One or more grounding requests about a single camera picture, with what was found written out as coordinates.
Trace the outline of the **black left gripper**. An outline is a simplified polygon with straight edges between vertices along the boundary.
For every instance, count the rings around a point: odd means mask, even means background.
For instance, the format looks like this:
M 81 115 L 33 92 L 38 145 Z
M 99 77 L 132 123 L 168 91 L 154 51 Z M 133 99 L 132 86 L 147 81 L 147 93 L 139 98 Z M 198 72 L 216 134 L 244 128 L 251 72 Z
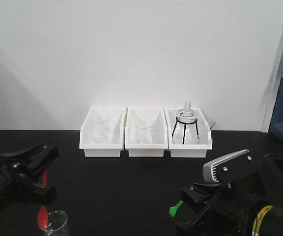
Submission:
M 0 212 L 12 203 L 49 205 L 57 197 L 48 185 L 47 167 L 59 156 L 58 148 L 43 143 L 0 154 Z M 37 177 L 42 175 L 42 183 Z

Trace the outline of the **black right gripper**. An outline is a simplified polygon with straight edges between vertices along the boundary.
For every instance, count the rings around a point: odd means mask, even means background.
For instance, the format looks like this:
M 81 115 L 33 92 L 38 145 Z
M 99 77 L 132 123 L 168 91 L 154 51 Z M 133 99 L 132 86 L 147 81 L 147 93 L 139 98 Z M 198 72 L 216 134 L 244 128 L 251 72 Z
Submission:
M 251 236 L 256 225 L 255 187 L 249 183 L 201 184 L 184 187 L 181 200 L 196 214 L 176 224 L 177 236 L 211 236 L 221 220 L 236 224 L 241 236 Z

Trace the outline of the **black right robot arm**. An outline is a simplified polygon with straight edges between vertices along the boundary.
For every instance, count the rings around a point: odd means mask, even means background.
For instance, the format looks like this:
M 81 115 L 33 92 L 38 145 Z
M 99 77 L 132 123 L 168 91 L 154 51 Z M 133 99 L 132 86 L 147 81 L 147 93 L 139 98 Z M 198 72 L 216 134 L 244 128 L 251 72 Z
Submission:
M 283 155 L 229 153 L 203 165 L 203 183 L 181 190 L 194 217 L 179 236 L 283 236 Z

